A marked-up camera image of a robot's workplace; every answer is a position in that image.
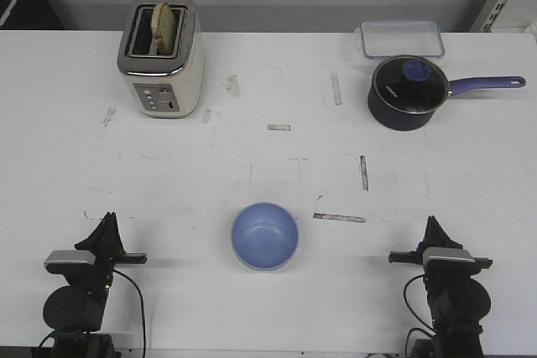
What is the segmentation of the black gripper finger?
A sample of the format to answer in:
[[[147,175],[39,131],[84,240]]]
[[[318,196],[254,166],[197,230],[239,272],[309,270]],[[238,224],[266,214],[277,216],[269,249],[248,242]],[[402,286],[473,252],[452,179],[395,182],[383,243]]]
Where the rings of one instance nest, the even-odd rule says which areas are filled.
[[[442,229],[439,221],[432,216],[432,225],[433,225],[433,238],[435,246],[449,246],[451,244],[451,238],[445,233]]]
[[[422,240],[424,245],[432,245],[435,239],[435,217],[429,215],[426,222],[425,234]]]
[[[95,243],[101,242],[106,238],[109,220],[110,220],[110,213],[107,212],[102,217],[96,229],[93,231],[93,240]]]
[[[108,226],[111,243],[113,245],[122,245],[118,224],[117,224],[117,215],[115,212],[110,213],[110,223]]]

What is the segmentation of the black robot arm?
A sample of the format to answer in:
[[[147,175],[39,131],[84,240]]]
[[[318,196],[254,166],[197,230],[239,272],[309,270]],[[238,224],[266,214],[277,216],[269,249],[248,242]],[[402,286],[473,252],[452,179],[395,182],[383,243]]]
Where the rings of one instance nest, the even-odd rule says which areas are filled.
[[[44,269],[66,280],[45,301],[44,322],[51,332],[38,345],[38,357],[120,357],[112,336],[100,331],[115,275],[129,281],[139,296],[142,356],[146,356],[147,332],[140,287],[118,265],[143,265],[144,253],[128,253],[120,237],[117,216],[107,212],[96,229],[72,250],[56,250],[44,261]]]
[[[415,315],[423,326],[409,330],[404,354],[407,357],[483,357],[480,320],[489,313],[491,299],[473,277],[483,269],[489,269],[493,260],[472,256],[462,244],[453,241],[431,215],[427,219],[424,238],[416,249],[391,251],[388,261],[423,267],[422,274],[404,285],[403,299],[410,306],[408,287],[421,279],[431,323],[427,324]]]

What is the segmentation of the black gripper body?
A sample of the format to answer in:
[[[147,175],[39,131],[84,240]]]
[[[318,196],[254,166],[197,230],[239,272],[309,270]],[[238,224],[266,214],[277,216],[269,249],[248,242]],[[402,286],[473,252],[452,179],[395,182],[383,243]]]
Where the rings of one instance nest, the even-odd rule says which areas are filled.
[[[390,263],[408,263],[422,266],[426,277],[430,279],[439,278],[441,281],[445,282],[454,278],[471,278],[472,276],[479,274],[482,270],[489,269],[493,265],[493,259],[490,257],[473,256],[475,259],[474,263],[432,262],[429,266],[424,267],[422,264],[423,253],[429,247],[465,249],[466,251],[467,249],[461,243],[453,240],[451,240],[449,246],[435,246],[434,243],[432,245],[424,245],[422,240],[413,251],[391,251],[388,254],[388,261]]]
[[[90,252],[95,258],[89,267],[76,270],[74,277],[79,281],[107,278],[112,275],[116,265],[143,265],[148,261],[145,253],[127,253],[118,232],[90,235],[76,243],[75,249]]]

